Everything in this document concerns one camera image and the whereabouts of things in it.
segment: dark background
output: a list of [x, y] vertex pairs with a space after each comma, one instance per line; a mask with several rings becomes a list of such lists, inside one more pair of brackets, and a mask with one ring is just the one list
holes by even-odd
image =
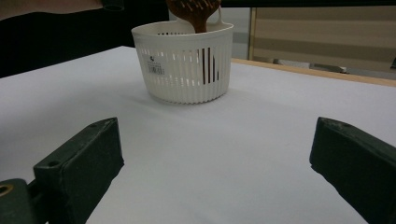
[[[124, 0], [122, 12], [32, 13], [0, 21], [0, 77], [119, 46], [134, 47], [131, 29], [167, 21], [165, 0]], [[223, 7], [390, 6], [396, 1], [222, 0]]]

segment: basket label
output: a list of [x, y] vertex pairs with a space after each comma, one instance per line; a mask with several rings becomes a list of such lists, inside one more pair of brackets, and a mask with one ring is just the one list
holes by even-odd
[[143, 59], [149, 73], [160, 76], [166, 75], [166, 59], [164, 57], [144, 54]]

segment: table edge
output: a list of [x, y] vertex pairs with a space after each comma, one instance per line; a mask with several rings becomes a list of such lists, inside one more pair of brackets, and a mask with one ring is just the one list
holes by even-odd
[[341, 74], [341, 73], [334, 73], [334, 72], [327, 72], [327, 71], [319, 71], [314, 69], [307, 69], [301, 67], [293, 67], [288, 65], [282, 64], [274, 64], [274, 63], [263, 63], [263, 62], [256, 62], [256, 61], [249, 61], [244, 59], [235, 59], [232, 58], [233, 63], [241, 63], [246, 65], [264, 67], [264, 68], [271, 68], [281, 71], [299, 73], [314, 77], [326, 77], [326, 78], [335, 78], [347, 81], [354, 81], [354, 82], [362, 82], [362, 83], [369, 83], [381, 86], [389, 86], [389, 87], [396, 87], [396, 80], [392, 79], [385, 79], [385, 78], [378, 78], [378, 77], [363, 77], [351, 74]]

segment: screw hole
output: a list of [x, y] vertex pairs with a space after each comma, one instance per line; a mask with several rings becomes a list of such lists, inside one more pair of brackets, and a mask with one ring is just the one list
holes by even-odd
[[12, 185], [0, 185], [0, 197], [10, 193], [13, 188], [14, 186]]

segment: white table surface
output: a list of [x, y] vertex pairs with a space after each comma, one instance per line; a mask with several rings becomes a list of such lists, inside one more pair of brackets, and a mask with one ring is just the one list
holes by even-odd
[[396, 88], [233, 63], [200, 105], [152, 98], [135, 49], [0, 79], [0, 179], [117, 117], [125, 166], [88, 223], [364, 223], [309, 163], [318, 117], [396, 145]]

